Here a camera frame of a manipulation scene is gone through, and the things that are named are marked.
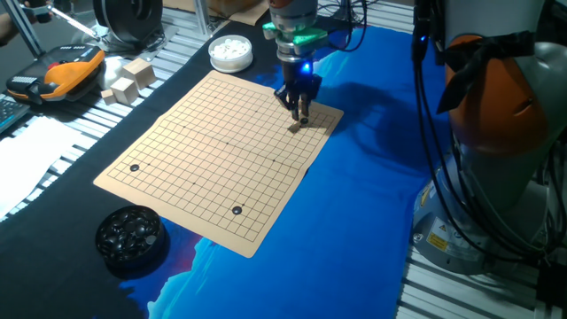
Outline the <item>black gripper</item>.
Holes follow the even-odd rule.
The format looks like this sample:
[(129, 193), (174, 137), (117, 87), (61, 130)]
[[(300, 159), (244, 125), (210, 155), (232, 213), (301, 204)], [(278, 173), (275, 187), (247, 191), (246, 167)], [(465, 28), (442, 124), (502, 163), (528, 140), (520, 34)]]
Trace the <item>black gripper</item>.
[(299, 109), (301, 116), (308, 118), (309, 107), (322, 83), (322, 77), (315, 73), (314, 56), (287, 57), (281, 64), (283, 86), (274, 95), (295, 121), (299, 121)]

